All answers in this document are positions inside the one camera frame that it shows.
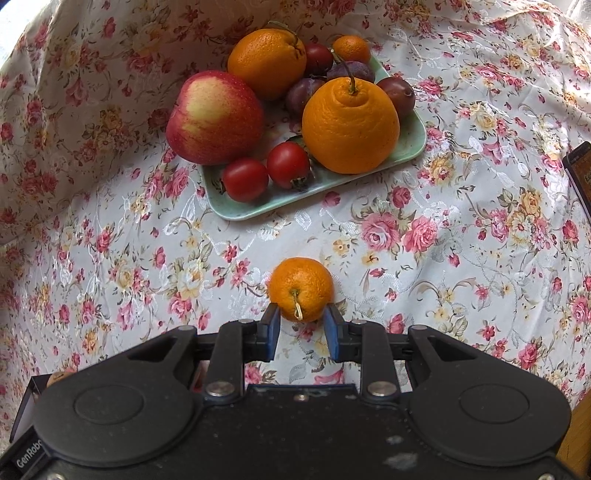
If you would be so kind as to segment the orange mandarin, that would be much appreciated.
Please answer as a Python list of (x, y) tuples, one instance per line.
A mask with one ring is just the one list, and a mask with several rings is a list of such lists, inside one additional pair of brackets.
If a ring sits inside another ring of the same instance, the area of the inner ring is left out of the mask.
[(284, 319), (311, 323), (322, 317), (325, 306), (334, 302), (332, 275), (322, 263), (304, 257), (283, 260), (270, 275), (270, 303), (280, 308)]

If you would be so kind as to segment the black box white inside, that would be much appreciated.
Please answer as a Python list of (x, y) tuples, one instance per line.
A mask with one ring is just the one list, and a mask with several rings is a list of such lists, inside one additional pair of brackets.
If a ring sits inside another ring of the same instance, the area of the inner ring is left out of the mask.
[(18, 440), (31, 427), (34, 407), (39, 396), (46, 389), (50, 377), (50, 374), (44, 374), (30, 378), (11, 428), (10, 443)]

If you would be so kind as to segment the left red cherry tomato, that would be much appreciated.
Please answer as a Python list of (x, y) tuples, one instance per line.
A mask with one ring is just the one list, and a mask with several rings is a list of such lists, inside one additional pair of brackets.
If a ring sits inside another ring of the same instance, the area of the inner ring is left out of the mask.
[(221, 181), (225, 192), (235, 201), (256, 200), (269, 186), (269, 174), (262, 162), (252, 158), (235, 160), (224, 168)]

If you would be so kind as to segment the red cherry tomato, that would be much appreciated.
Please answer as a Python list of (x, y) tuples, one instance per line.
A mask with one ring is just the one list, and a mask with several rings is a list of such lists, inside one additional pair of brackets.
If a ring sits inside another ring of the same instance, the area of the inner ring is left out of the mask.
[(252, 158), (235, 160), (224, 168), (221, 181), (225, 192), (235, 201), (256, 200), (269, 186), (269, 174), (262, 162)]
[(311, 172), (308, 153), (297, 143), (287, 141), (276, 145), (266, 158), (270, 179), (286, 190), (303, 190)]

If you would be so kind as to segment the floral tablecloth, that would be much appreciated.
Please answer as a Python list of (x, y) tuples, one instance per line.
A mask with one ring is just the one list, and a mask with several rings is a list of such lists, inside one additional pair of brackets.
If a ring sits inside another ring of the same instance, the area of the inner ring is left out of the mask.
[[(164, 130), (183, 81), (279, 20), (365, 39), (417, 94), (414, 162), (249, 222)], [(285, 258), (349, 319), (425, 323), (590, 388), (590, 31), (544, 1), (54, 1), (1, 51), (1, 430), (30, 377), (187, 324), (256, 317)]]

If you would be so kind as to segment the right red cherry tomato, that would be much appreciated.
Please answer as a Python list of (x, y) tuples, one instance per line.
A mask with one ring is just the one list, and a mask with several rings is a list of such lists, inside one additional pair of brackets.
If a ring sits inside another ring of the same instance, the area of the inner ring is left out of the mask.
[(270, 179), (286, 190), (303, 190), (311, 172), (308, 153), (297, 143), (287, 141), (276, 145), (266, 158)]

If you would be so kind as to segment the bumpy orange with stem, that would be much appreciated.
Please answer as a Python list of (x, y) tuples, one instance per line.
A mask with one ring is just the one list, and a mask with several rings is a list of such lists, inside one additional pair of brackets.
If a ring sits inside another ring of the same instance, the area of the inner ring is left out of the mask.
[(376, 84), (356, 77), (345, 61), (346, 76), (329, 80), (304, 107), (301, 135), (311, 156), (336, 174), (368, 173), (393, 153), (400, 120), (389, 96)]

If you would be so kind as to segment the light green tray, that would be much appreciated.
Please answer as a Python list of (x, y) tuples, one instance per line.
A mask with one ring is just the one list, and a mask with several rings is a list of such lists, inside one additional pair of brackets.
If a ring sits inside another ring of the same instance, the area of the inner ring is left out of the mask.
[[(266, 153), (274, 145), (286, 140), (300, 141), (301, 137), (290, 131), (287, 121), (287, 111), (283, 107), (271, 105), (267, 108), (267, 127), (263, 137), (263, 143), (259, 145), (256, 156), (266, 157)], [(398, 144), (392, 154), (376, 169), (370, 171), (375, 174), (398, 167), (419, 157), (427, 143), (426, 127), (418, 115), (413, 111), (401, 121), (401, 133)], [(363, 178), (359, 175), (339, 175), (331, 172), (317, 161), (311, 162), (311, 176), (304, 190), (286, 190), (270, 184), (266, 193), (249, 203), (240, 203), (228, 197), (221, 185), (223, 167), (204, 166), (201, 168), (204, 190), (207, 194), (211, 210), (219, 217), (228, 221), (243, 221), (266, 214), (267, 212), (304, 200), (319, 193), (335, 189), (346, 183)]]

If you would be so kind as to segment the dark plum right side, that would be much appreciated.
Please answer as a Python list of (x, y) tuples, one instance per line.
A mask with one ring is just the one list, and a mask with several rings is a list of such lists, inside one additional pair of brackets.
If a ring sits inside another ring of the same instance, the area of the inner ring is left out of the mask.
[(400, 119), (413, 112), (416, 96), (413, 87), (406, 80), (388, 77), (380, 80), (377, 85), (389, 96)]

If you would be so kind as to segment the purple plum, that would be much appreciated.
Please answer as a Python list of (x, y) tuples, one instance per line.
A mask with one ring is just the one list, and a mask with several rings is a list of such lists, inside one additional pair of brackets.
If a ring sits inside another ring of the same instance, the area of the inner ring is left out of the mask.
[(327, 80), (353, 75), (356, 79), (362, 79), (370, 83), (376, 80), (376, 74), (370, 66), (360, 61), (345, 61), (335, 63), (327, 73)]
[(294, 118), (303, 117), (305, 105), (310, 101), (311, 96), (315, 94), (325, 84), (325, 80), (318, 78), (303, 78), (290, 88), (287, 93), (287, 110)]

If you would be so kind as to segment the purple plum at back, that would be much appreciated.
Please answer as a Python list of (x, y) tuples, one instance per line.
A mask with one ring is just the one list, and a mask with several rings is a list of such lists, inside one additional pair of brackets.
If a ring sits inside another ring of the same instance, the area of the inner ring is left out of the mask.
[(376, 80), (376, 74), (370, 66), (360, 61), (345, 61), (335, 63), (327, 73), (327, 80), (353, 75), (356, 79), (362, 79), (370, 83)]

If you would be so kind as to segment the black phone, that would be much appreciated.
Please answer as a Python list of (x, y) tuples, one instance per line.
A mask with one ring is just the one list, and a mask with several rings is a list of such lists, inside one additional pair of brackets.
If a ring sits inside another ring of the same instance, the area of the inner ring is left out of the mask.
[(562, 160), (570, 183), (586, 212), (591, 214), (591, 143), (584, 141)]

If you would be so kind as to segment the round orange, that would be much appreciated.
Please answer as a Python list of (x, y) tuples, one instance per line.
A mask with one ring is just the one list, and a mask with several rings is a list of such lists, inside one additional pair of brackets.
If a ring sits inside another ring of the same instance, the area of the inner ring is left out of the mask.
[(304, 77), (307, 54), (294, 30), (281, 22), (239, 40), (228, 58), (228, 72), (245, 81), (260, 100), (276, 101)]

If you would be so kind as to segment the red tomato behind orange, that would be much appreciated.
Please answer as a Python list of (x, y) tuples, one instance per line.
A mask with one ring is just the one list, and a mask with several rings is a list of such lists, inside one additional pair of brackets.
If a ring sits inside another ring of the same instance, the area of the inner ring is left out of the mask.
[(312, 76), (325, 76), (334, 63), (332, 52), (325, 45), (318, 43), (305, 44), (304, 48), (307, 55), (305, 73)]

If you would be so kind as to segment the small tangerine on tray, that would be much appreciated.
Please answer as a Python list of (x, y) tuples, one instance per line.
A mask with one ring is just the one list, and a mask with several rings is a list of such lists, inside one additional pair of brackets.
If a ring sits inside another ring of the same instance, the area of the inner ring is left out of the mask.
[(343, 35), (332, 42), (332, 49), (342, 60), (363, 64), (370, 62), (370, 45), (360, 36)]

